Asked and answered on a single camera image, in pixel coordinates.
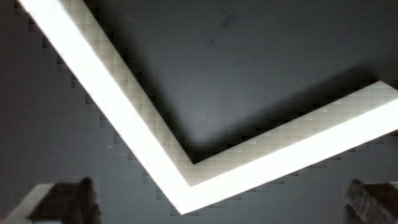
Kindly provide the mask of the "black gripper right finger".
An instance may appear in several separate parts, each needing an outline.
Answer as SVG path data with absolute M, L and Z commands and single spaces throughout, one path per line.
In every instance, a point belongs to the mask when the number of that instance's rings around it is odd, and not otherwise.
M 398 224 L 398 182 L 351 180 L 342 224 Z

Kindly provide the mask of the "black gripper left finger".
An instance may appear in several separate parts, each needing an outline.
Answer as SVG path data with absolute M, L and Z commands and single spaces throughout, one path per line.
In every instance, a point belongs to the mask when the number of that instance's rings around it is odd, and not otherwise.
M 100 224 L 92 180 L 37 184 L 0 224 Z

